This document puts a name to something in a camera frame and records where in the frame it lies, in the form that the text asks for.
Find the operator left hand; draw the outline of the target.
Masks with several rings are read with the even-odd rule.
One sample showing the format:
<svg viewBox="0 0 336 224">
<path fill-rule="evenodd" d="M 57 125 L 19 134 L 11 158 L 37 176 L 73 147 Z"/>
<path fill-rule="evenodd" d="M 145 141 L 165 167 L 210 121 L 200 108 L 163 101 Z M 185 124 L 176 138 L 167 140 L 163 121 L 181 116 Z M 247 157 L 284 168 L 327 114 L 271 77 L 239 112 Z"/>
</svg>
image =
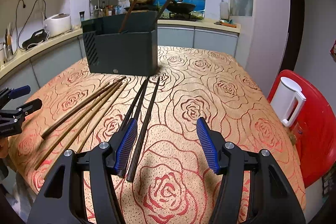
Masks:
<svg viewBox="0 0 336 224">
<path fill-rule="evenodd" d="M 9 141 L 8 137 L 0 139 L 0 158 L 4 159 L 9 153 Z"/>
</svg>

